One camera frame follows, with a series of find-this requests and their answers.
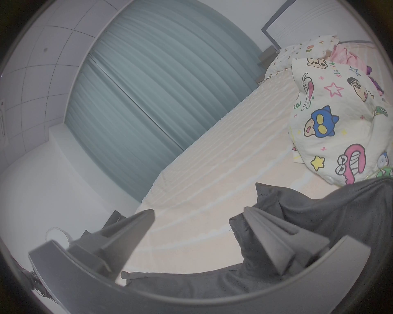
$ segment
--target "pink cloth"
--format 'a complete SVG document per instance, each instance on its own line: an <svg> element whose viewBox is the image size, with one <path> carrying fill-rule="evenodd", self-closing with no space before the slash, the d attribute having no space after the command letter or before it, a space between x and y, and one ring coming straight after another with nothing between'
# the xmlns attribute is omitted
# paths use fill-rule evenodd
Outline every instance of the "pink cloth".
<svg viewBox="0 0 393 314"><path fill-rule="evenodd" d="M328 59L336 63L348 64L351 67L359 69L364 73L368 74L367 64L361 58L349 52L345 47L340 44L334 46L333 52ZM383 91L379 88L379 86L375 86L377 87L379 95L382 96L384 94Z"/></svg>

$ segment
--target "mattress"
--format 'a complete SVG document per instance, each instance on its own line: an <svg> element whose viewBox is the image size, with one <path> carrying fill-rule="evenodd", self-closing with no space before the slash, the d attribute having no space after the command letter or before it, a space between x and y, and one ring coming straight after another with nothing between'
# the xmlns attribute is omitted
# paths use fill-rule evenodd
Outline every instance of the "mattress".
<svg viewBox="0 0 393 314"><path fill-rule="evenodd" d="M393 86L374 45L345 45L382 88ZM291 70L266 80L164 169L138 208L154 209L156 220L123 270L180 274L241 263L228 219L256 203L256 182L311 198L337 189L293 162L287 123L297 96Z"/></svg>

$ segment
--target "white cartoon print quilt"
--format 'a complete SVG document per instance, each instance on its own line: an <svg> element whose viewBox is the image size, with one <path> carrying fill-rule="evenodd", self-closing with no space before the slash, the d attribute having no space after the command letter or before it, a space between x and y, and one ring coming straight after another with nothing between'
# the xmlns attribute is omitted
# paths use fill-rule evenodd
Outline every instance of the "white cartoon print quilt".
<svg viewBox="0 0 393 314"><path fill-rule="evenodd" d="M289 121L294 161L331 184L393 175L393 107L366 73L324 59L295 59L299 88Z"/></svg>

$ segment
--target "yellow star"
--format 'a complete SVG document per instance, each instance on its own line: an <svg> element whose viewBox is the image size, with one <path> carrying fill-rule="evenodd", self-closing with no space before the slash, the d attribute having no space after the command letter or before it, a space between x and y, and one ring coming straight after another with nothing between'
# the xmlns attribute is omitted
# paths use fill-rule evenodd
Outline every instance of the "yellow star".
<svg viewBox="0 0 393 314"><path fill-rule="evenodd" d="M319 168L325 167L325 165L323 164L324 162L325 162L325 158L315 156L314 160L311 161L311 165L314 167L315 171L318 171Z"/></svg>

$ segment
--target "tiled ceiling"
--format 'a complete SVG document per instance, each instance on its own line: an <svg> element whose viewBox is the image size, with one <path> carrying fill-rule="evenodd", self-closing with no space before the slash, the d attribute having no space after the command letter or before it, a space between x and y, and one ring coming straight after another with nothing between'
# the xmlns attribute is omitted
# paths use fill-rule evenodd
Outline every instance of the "tiled ceiling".
<svg viewBox="0 0 393 314"><path fill-rule="evenodd" d="M25 33L0 79L9 144L0 173L48 141L63 122L72 82L95 37L132 0L56 0Z"/></svg>

